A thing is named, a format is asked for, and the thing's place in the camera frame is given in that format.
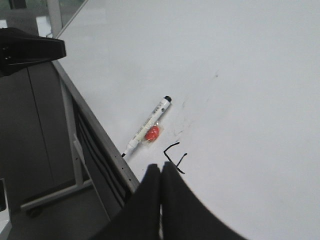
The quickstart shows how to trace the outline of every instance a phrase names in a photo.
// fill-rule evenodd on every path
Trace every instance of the floor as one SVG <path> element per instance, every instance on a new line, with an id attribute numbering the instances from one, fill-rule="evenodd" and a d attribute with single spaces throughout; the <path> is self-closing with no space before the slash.
<path id="1" fill-rule="evenodd" d="M 108 221 L 93 188 L 43 208 L 30 218 L 25 212 L 11 216 L 8 240 L 88 240 Z"/>

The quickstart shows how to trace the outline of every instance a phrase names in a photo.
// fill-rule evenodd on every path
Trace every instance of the white surface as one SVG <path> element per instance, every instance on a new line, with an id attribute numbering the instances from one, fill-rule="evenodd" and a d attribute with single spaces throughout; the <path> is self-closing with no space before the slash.
<path id="1" fill-rule="evenodd" d="M 320 239 L 320 1 L 89 0 L 60 37 L 62 66 L 120 152 L 159 100 L 156 142 L 249 239 Z"/>

